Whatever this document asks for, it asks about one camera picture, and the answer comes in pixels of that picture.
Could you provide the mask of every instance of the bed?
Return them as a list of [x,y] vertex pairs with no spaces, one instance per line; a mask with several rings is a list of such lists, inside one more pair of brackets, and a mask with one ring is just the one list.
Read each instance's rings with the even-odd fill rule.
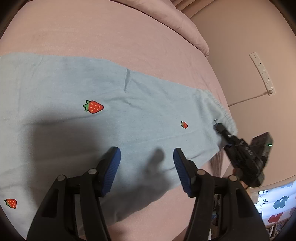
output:
[[[131,71],[209,91],[229,113],[222,89],[207,61],[206,42],[190,19],[169,0],[30,1],[13,18],[0,40],[0,56],[11,53],[105,59]],[[11,146],[7,140],[2,138],[1,145]],[[18,159],[16,155],[19,153],[10,153],[9,158]],[[0,183],[7,176],[18,175],[22,165],[3,171]],[[219,151],[202,168],[222,176],[228,166],[229,160]],[[44,195],[55,175],[46,182]],[[27,188],[27,183],[2,185],[1,199],[7,198],[4,192],[13,185]],[[181,186],[175,187],[157,201],[109,226],[110,235],[113,240],[121,241],[173,240],[186,228],[193,204],[194,199],[188,198]],[[36,211],[38,202],[33,207],[28,203],[22,207],[20,202],[18,209],[21,208],[22,212]],[[30,214],[26,219],[29,222],[25,223],[25,219],[18,218],[20,214],[16,210],[4,209],[16,230],[26,237],[33,216]]]

